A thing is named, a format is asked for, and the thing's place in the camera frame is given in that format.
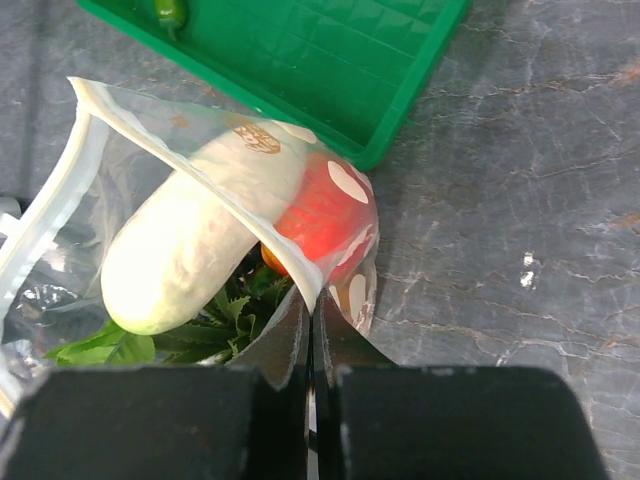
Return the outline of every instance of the stone surface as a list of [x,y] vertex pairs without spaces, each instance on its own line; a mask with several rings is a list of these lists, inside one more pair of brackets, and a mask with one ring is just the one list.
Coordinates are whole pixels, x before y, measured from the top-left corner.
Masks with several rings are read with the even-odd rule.
[[[241,109],[72,0],[1,2],[0,195],[28,204],[79,75]],[[372,176],[372,341],[404,364],[538,365],[640,478],[640,0],[476,0]]]

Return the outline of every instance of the green pepper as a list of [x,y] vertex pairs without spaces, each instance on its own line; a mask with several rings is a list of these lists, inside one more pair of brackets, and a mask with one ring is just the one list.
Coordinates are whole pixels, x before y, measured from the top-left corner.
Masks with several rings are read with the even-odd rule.
[[176,31],[187,22],[187,5],[184,0],[153,0],[160,26],[176,40]]

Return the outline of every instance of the marble surface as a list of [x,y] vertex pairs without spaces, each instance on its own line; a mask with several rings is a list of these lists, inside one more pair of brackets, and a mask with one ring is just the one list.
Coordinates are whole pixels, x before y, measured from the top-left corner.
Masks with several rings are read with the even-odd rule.
[[[81,11],[0,2],[0,195],[27,205],[80,75],[239,108]],[[640,0],[476,0],[372,177],[371,340],[418,364],[538,365],[640,478]]]

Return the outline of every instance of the plastic bag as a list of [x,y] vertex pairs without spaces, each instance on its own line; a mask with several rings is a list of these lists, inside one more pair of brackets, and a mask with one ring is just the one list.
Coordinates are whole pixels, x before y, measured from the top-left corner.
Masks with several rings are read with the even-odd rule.
[[142,333],[145,315],[191,315],[258,241],[310,310],[328,285],[368,333],[379,233],[364,175],[298,126],[70,81],[67,146],[0,249],[4,411],[50,366],[44,353],[108,311]]

